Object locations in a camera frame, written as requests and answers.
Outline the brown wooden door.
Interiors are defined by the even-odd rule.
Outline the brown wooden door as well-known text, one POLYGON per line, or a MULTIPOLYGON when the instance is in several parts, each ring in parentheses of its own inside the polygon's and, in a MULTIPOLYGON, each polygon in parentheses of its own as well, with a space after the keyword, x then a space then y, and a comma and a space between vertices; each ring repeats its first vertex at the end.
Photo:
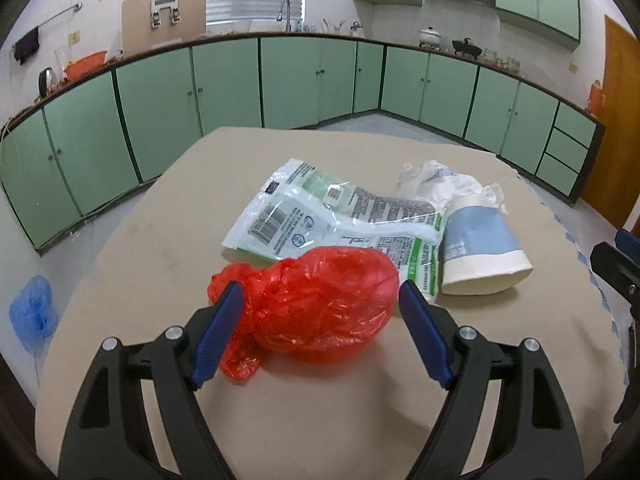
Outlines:
POLYGON ((639 199, 639 40, 612 18, 605 19, 603 94, 605 130, 582 199, 620 229, 639 199))

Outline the white cooking pot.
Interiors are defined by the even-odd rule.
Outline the white cooking pot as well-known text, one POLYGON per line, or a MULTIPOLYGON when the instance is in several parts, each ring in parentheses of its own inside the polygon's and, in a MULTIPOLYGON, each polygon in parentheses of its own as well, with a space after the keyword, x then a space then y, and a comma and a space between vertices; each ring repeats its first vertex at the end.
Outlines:
POLYGON ((433 27, 421 29, 419 32, 419 46, 440 51, 442 50, 442 35, 436 32, 433 27))

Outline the green white plastic package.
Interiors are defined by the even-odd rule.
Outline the green white plastic package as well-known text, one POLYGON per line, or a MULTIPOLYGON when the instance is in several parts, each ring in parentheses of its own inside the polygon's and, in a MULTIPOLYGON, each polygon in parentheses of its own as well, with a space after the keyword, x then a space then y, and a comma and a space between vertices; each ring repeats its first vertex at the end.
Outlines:
POLYGON ((244 208, 222 246, 268 261, 319 246, 372 248, 427 300, 439 285, 444 217, 423 200, 374 194, 298 159, 278 168, 244 208))

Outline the orange basket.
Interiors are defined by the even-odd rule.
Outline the orange basket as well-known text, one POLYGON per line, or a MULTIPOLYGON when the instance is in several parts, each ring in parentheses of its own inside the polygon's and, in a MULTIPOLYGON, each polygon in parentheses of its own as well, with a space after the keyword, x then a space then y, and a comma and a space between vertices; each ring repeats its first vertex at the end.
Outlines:
POLYGON ((91 53, 75 62, 70 62, 64 68, 65 78, 69 82, 81 80, 85 76, 92 74, 105 63, 106 51, 91 53))

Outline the red plastic bag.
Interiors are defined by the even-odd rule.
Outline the red plastic bag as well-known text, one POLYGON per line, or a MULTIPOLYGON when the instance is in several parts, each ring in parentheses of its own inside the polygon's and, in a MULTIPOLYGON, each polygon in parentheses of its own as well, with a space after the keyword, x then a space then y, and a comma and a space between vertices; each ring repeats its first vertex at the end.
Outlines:
POLYGON ((231 282, 243 309, 220 368, 235 382, 276 353, 308 364, 351 359, 386 326, 399 292, 397 269, 372 248, 316 247, 268 268, 230 263, 210 279, 209 301, 231 282))

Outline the crumpled white tissue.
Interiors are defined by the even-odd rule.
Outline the crumpled white tissue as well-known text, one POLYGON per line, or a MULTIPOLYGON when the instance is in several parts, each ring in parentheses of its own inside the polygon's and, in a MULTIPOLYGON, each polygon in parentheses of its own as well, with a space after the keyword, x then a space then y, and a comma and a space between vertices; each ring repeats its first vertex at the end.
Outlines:
POLYGON ((482 205, 497 207, 502 214, 508 213, 498 183, 482 185, 474 177, 451 171, 437 160, 420 165, 407 164, 398 177, 394 193, 395 197, 430 203, 438 212, 445 212, 453 200, 468 195, 482 196, 482 205))

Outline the towel rail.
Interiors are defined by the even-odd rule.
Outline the towel rail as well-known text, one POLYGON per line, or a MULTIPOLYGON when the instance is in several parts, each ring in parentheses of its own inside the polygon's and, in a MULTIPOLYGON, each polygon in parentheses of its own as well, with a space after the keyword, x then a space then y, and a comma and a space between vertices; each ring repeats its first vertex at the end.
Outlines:
POLYGON ((60 16, 62 16, 63 14, 65 14, 67 12, 77 13, 81 9, 82 9, 82 2, 75 3, 73 6, 68 6, 67 8, 65 8, 62 11, 58 12, 57 14, 51 15, 50 18, 47 18, 46 20, 44 20, 41 23, 37 24, 35 26, 35 28, 40 28, 40 27, 44 26, 45 24, 48 24, 50 21, 53 21, 56 18, 59 18, 60 16))

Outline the dark hanging towel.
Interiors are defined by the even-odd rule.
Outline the dark hanging towel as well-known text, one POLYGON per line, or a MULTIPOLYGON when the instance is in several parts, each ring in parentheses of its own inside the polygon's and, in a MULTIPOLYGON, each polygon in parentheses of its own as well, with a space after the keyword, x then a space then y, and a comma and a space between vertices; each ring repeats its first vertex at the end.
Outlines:
POLYGON ((29 32, 14 44, 14 60, 24 65, 40 48, 39 27, 32 28, 29 32))

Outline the orange thermos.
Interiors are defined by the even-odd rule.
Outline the orange thermos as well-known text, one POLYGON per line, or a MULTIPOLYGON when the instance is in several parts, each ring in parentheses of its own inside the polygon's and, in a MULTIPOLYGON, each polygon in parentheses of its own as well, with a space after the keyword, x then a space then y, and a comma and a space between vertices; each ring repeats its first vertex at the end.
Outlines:
POLYGON ((596 79, 595 81, 593 81, 589 90, 589 96, 586 103, 586 111, 590 115, 597 116, 604 102, 605 94, 603 93, 601 81, 599 79, 596 79))

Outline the steel kettle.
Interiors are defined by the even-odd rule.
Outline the steel kettle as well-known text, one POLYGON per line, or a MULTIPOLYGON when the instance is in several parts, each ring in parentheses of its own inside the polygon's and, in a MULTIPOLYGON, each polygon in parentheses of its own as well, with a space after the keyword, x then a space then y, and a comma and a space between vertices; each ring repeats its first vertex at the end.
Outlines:
POLYGON ((45 99, 55 92, 58 86, 58 76, 52 67, 47 67, 38 75, 38 93, 41 99, 45 99))

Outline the blue plastic bag on floor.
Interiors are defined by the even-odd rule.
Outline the blue plastic bag on floor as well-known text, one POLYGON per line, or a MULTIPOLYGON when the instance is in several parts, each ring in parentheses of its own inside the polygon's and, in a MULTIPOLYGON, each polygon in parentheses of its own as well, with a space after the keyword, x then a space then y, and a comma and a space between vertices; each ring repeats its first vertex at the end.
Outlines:
POLYGON ((42 275, 33 276, 9 306, 9 319, 24 349, 36 356, 58 327, 52 288, 42 275))

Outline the cardboard box with scale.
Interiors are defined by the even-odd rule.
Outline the cardboard box with scale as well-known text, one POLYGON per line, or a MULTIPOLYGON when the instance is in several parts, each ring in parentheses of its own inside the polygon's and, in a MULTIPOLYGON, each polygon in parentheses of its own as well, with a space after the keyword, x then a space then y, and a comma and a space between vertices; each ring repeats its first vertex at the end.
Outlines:
POLYGON ((125 0, 122 52, 131 56, 198 39, 206 33, 206 0, 125 0))

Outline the blue white paper cup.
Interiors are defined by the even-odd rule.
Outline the blue white paper cup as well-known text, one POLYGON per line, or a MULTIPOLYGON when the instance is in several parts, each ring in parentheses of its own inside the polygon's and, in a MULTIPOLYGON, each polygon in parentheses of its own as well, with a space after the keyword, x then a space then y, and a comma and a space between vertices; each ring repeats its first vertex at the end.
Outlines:
POLYGON ((498 205, 482 194, 451 201, 442 238, 443 294, 498 294, 520 284, 533 270, 498 205))

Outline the green base cabinets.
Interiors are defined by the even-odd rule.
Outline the green base cabinets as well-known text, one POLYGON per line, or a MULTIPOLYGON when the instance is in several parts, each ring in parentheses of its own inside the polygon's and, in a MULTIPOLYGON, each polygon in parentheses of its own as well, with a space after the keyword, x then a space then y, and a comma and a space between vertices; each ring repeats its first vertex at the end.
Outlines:
POLYGON ((32 247, 134 192, 220 127, 382 112, 496 154, 574 203, 604 128, 520 77, 427 49, 249 34, 103 66, 10 120, 1 187, 32 247))

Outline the chrome sink faucet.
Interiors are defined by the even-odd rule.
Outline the chrome sink faucet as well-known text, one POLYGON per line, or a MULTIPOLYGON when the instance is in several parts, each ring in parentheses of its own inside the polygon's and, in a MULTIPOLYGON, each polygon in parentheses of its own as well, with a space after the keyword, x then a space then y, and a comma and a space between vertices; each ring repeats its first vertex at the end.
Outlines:
POLYGON ((291 0, 281 0, 277 21, 284 24, 285 32, 292 32, 291 0))

